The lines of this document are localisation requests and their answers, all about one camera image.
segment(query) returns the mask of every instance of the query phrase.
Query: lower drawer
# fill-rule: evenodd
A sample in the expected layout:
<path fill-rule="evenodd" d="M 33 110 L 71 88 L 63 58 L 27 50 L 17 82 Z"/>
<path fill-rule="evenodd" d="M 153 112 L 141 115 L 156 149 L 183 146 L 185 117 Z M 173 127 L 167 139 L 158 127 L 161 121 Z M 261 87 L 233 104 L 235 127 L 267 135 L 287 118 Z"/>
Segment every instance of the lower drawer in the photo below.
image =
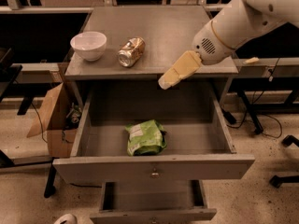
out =
<path fill-rule="evenodd" d="M 198 180 L 172 183 L 104 183 L 97 224 L 182 223 L 211 220 L 216 209 L 206 206 L 202 183 Z"/>

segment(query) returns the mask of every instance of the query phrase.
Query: crumpled wrapper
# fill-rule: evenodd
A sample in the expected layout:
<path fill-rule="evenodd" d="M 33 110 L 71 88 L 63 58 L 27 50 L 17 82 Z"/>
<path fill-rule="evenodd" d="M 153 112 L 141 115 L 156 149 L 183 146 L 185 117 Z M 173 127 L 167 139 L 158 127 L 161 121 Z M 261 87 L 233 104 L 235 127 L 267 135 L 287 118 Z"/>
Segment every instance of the crumpled wrapper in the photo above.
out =
<path fill-rule="evenodd" d="M 166 148 L 164 127 L 152 119 L 136 125 L 128 125 L 130 134 L 127 152 L 130 156 L 155 155 Z"/>

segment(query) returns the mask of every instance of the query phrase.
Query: speckled floor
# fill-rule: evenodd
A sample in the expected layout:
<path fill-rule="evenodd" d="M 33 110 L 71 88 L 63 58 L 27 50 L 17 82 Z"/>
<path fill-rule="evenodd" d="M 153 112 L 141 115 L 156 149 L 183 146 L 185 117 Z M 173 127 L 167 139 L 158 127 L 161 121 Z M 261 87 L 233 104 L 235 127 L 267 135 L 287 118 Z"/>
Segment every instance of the speckled floor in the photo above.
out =
<path fill-rule="evenodd" d="M 237 120 L 242 120 L 242 107 L 235 109 L 233 106 L 232 102 L 225 105 Z M 17 108 L 10 102 L 0 104 L 0 149 L 12 159 L 47 155 L 47 146 L 41 136 L 26 138 L 36 112 L 31 108 L 25 116 L 17 116 Z M 281 145 L 287 134 L 299 138 L 299 116 L 283 114 L 273 117 L 281 123 L 279 138 L 254 135 L 249 117 L 241 128 L 229 129 L 237 152 L 254 154 L 256 161 L 241 180 L 204 181 L 208 207 L 217 208 L 217 214 L 209 222 L 193 224 L 298 223 L 299 184 L 283 184 L 276 189 L 269 184 L 269 179 L 273 175 L 299 175 L 299 148 Z M 265 133 L 280 134 L 276 120 L 266 116 L 259 118 Z M 49 168 L 0 172 L 0 224 L 51 224 L 65 213 L 76 215 L 79 224 L 92 223 L 89 214 L 98 210 L 101 189 L 66 185 L 57 175 L 57 191 L 45 199 L 48 171 Z"/>

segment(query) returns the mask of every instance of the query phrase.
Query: drawer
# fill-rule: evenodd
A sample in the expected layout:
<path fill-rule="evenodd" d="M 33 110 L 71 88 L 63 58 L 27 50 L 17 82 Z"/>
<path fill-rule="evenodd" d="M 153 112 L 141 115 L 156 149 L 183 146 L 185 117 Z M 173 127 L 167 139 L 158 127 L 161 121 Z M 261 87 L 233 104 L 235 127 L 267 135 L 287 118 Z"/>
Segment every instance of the drawer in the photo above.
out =
<path fill-rule="evenodd" d="M 167 148 L 129 157 L 124 127 L 156 119 Z M 95 81 L 85 103 L 71 157 L 54 166 L 66 183 L 238 179 L 254 157 L 237 154 L 208 79 L 160 90 L 156 80 Z"/>
<path fill-rule="evenodd" d="M 94 224 L 187 223 L 211 220 L 217 210 L 207 208 L 198 180 L 157 185 L 105 183 L 99 212 L 91 214 Z"/>

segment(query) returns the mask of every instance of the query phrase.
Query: cabinet top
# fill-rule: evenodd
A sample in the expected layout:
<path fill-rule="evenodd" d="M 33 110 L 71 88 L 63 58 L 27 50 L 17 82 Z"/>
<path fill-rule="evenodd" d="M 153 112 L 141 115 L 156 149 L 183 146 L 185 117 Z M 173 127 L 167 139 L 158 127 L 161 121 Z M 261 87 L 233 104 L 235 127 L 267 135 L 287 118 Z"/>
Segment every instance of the cabinet top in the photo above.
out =
<path fill-rule="evenodd" d="M 65 75 L 72 80 L 161 75 L 191 49 L 193 37 L 208 21 L 201 6 L 96 7 L 84 31 L 105 34 L 107 49 L 94 62 L 84 61 L 74 53 Z M 145 40 L 145 52 L 133 67 L 125 68 L 118 61 L 118 51 L 136 36 Z M 196 75 L 228 77 L 236 73 L 229 57 L 221 63 L 202 66 Z"/>

